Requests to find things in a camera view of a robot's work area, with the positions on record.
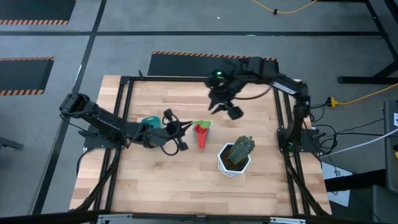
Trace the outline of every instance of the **white cable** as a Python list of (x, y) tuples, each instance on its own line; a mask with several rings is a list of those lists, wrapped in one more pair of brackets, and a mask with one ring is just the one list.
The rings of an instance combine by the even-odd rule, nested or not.
[(398, 128), (395, 129), (395, 130), (393, 130), (393, 131), (391, 131), (390, 133), (387, 133), (387, 134), (385, 134), (385, 135), (383, 135), (383, 136), (378, 137), (377, 139), (373, 139), (372, 141), (368, 141), (368, 142), (366, 142), (366, 143), (362, 143), (362, 144), (359, 144), (359, 145), (356, 145), (356, 146), (351, 146), (351, 147), (348, 147), (348, 148), (346, 148), (346, 149), (339, 150), (339, 151), (337, 151), (337, 152), (332, 152), (331, 154), (327, 154), (327, 155), (324, 155), (324, 156), (320, 156), (319, 158), (324, 158), (324, 157), (331, 156), (331, 155), (334, 155), (334, 154), (337, 154), (337, 153), (341, 153), (341, 152), (344, 152), (344, 151), (347, 151), (347, 150), (350, 150), (350, 149), (354, 149), (354, 148), (356, 148), (356, 147), (361, 147), (361, 146), (365, 146), (365, 145), (367, 145), (367, 144), (374, 143), (375, 141), (378, 141), (378, 140), (380, 140), (380, 139), (384, 139), (385, 137), (387, 137), (387, 136), (389, 136), (389, 135), (391, 135), (391, 134), (394, 134), (394, 133), (396, 133), (397, 131), (398, 131)]

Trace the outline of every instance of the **soil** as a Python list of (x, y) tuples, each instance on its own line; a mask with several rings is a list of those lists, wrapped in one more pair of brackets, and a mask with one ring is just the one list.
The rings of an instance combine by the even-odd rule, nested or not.
[(224, 151), (221, 153), (221, 160), (223, 161), (223, 164), (225, 168), (228, 170), (232, 171), (241, 171), (243, 167), (246, 165), (248, 159), (246, 158), (245, 160), (239, 162), (238, 164), (234, 165), (229, 159), (228, 156), (231, 154), (232, 146), (227, 146)]

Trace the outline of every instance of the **yellow cable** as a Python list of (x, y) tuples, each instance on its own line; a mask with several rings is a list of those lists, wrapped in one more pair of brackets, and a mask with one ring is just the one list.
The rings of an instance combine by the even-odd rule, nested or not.
[[(254, 1), (254, 2), (257, 3), (259, 6), (263, 7), (264, 9), (267, 9), (267, 10), (270, 11), (270, 12), (274, 12), (274, 10), (269, 9), (269, 8), (263, 6), (261, 3), (255, 1), (255, 0), (252, 0), (252, 1)], [(312, 1), (312, 2), (310, 2), (310, 3), (308, 3), (308, 4), (306, 4), (305, 6), (301, 7), (300, 9), (297, 9), (297, 10), (294, 10), (294, 11), (290, 11), (290, 12), (277, 11), (277, 13), (281, 13), (281, 14), (291, 14), (291, 13), (299, 12), (299, 11), (301, 11), (302, 9), (305, 9), (306, 7), (309, 7), (311, 4), (316, 3), (317, 1), (318, 1), (318, 0), (314, 0), (314, 1)]]
[(363, 100), (363, 99), (365, 99), (365, 98), (368, 98), (369, 96), (374, 96), (374, 95), (376, 95), (376, 94), (379, 94), (379, 93), (382, 93), (382, 92), (384, 92), (384, 91), (387, 91), (387, 90), (389, 90), (389, 89), (391, 89), (391, 88), (393, 88), (393, 87), (395, 87), (395, 86), (397, 86), (397, 85), (398, 85), (398, 83), (393, 84), (393, 85), (391, 85), (391, 86), (389, 86), (389, 87), (387, 87), (387, 88), (385, 88), (385, 89), (383, 89), (383, 90), (375, 91), (374, 93), (368, 94), (368, 95), (366, 95), (366, 96), (362, 96), (362, 97), (360, 97), (360, 98), (358, 98), (358, 99), (356, 99), (356, 100), (352, 100), (352, 101), (350, 101), (350, 102), (339, 103), (339, 102), (335, 101), (335, 104), (336, 104), (336, 105), (348, 105), (348, 104), (352, 104), (352, 103), (355, 103), (355, 102), (357, 102), (357, 101), (359, 101), (359, 100)]

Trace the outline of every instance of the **teal object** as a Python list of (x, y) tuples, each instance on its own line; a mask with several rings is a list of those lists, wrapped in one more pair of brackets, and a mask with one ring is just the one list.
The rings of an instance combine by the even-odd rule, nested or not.
[(162, 128), (162, 123), (160, 122), (160, 118), (158, 116), (150, 116), (148, 118), (144, 118), (141, 122), (144, 124), (150, 124), (154, 128)]

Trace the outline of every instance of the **cactus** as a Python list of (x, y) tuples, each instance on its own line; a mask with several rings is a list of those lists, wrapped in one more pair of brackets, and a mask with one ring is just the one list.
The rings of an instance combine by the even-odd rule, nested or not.
[(234, 165), (237, 165), (248, 157), (250, 152), (253, 151), (254, 146), (254, 141), (251, 136), (240, 136), (234, 143), (234, 146), (231, 149), (231, 154), (227, 159)]

